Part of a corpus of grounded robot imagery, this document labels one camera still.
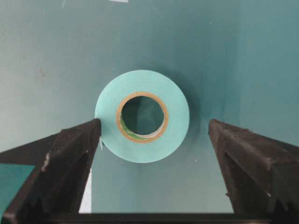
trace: tape roll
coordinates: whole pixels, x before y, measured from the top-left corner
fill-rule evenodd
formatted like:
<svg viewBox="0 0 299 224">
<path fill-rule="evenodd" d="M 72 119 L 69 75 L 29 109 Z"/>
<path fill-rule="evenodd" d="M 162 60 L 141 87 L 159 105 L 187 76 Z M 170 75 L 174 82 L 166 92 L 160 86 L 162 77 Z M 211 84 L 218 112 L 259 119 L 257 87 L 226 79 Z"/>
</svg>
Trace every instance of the tape roll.
<svg viewBox="0 0 299 224">
<path fill-rule="evenodd" d="M 128 129 L 121 111 L 138 96 L 150 97 L 161 107 L 164 119 L 153 133 L 140 135 Z M 189 126 L 189 107 L 179 87 L 166 76 L 135 70 L 113 79 L 100 94 L 95 117 L 101 120 L 101 140 L 115 155 L 138 163 L 161 160 L 184 140 Z"/>
</svg>

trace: white label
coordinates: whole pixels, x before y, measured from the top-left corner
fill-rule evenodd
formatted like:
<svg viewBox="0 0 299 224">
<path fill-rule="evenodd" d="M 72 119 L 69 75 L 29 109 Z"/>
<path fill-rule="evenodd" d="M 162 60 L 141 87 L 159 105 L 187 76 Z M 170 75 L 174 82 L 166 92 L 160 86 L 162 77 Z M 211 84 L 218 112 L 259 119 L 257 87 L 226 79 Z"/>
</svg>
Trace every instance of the white label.
<svg viewBox="0 0 299 224">
<path fill-rule="evenodd" d="M 124 2 L 124 3 L 128 3 L 129 0 L 109 0 L 109 1 L 117 1 L 117 2 Z"/>
</svg>

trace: tape core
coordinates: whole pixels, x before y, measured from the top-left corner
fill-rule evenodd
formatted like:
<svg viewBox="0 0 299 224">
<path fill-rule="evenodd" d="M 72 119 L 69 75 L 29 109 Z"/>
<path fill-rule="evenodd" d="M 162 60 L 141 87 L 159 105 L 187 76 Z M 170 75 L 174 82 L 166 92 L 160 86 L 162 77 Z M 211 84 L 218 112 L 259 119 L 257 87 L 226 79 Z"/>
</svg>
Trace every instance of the tape core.
<svg viewBox="0 0 299 224">
<path fill-rule="evenodd" d="M 162 124 L 160 125 L 160 127 L 150 133 L 150 134 L 136 134 L 134 132 L 132 132 L 130 129 L 128 129 L 128 127 L 126 126 L 125 122 L 123 121 L 122 117 L 121 117 L 121 111 L 124 107 L 124 105 L 132 98 L 135 97 L 149 97 L 152 98 L 153 100 L 155 100 L 161 107 L 163 114 L 164 114 L 164 119 Z M 149 92 L 134 92 L 128 96 L 126 96 L 121 103 L 119 104 L 117 110 L 116 110 L 116 125 L 118 127 L 118 129 L 120 130 L 120 132 L 130 141 L 133 142 L 138 142 L 138 143 L 148 143 L 148 142 L 152 142 L 157 140 L 159 137 L 161 137 L 163 135 L 163 133 L 165 132 L 167 125 L 168 125 L 168 120 L 169 120 L 169 116 L 168 116 L 168 111 L 167 108 L 164 104 L 164 102 L 157 97 L 156 95 L 149 93 Z"/>
</svg>

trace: teal background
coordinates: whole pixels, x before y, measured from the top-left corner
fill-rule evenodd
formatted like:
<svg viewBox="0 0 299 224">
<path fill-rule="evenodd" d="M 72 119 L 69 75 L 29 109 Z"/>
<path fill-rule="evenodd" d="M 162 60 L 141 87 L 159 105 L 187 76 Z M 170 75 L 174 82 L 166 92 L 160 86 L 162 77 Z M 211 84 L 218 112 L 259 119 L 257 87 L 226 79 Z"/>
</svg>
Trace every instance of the teal background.
<svg viewBox="0 0 299 224">
<path fill-rule="evenodd" d="M 166 159 L 98 150 L 93 211 L 231 212 L 210 140 L 217 118 L 299 145 L 296 0 L 0 0 L 0 149 L 94 116 L 116 76 L 158 71 L 190 128 Z"/>
<path fill-rule="evenodd" d="M 0 223 L 6 208 L 34 166 L 0 163 Z"/>
</svg>

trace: black clamp jaw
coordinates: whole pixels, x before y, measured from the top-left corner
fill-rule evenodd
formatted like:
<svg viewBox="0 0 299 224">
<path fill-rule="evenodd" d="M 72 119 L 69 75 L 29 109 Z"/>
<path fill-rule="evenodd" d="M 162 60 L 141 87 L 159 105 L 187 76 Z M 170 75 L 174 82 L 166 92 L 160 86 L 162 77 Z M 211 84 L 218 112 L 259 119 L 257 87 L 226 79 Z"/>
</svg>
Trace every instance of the black clamp jaw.
<svg viewBox="0 0 299 224">
<path fill-rule="evenodd" d="M 101 134 L 99 119 L 0 153 L 0 163 L 35 165 L 2 223 L 296 223 L 299 147 L 211 120 L 209 135 L 234 214 L 78 214 Z"/>
<path fill-rule="evenodd" d="M 78 213 L 100 130 L 100 120 L 93 119 L 1 153 L 0 163 L 35 165 L 3 222 L 33 223 L 54 213 Z"/>
</svg>

